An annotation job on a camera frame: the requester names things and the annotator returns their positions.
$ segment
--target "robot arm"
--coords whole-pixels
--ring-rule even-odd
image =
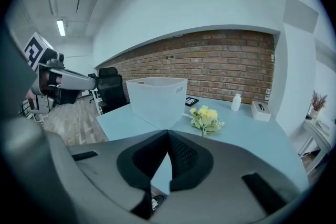
[[[55,102],[60,103],[62,89],[78,92],[93,90],[96,87],[95,79],[67,70],[63,63],[64,55],[55,52],[38,33],[33,34],[25,47],[24,54],[29,66],[37,73],[37,78],[31,87],[33,94],[36,95],[36,107],[32,108],[32,113],[49,113]],[[41,83],[45,72],[49,72],[48,85]],[[61,84],[56,85],[56,77],[61,77]]]

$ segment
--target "white bottle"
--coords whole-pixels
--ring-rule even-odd
[[[240,97],[239,93],[236,93],[236,96],[233,98],[231,109],[233,111],[238,111],[240,107],[240,103],[242,102],[242,98]]]

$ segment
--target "black slot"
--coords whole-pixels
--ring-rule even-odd
[[[256,173],[242,177],[267,214],[279,210],[285,201]]]
[[[95,151],[87,151],[87,152],[72,155],[75,162],[76,161],[81,161],[82,159],[92,158],[92,157],[95,157],[95,156],[98,156],[97,152],[95,152]]]

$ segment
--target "black object on desk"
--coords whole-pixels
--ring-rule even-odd
[[[199,99],[195,99],[195,98],[191,98],[191,97],[187,97],[185,99],[185,105],[187,106],[192,106],[194,104],[196,104],[199,101]]]

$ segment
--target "ceiling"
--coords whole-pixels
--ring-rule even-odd
[[[92,38],[105,15],[119,1],[122,0],[80,0],[77,13],[60,18],[51,14],[48,0],[13,0],[5,20],[13,38],[22,48],[35,31],[51,45],[66,44],[76,38]],[[66,22],[66,37],[59,34],[58,19]]]

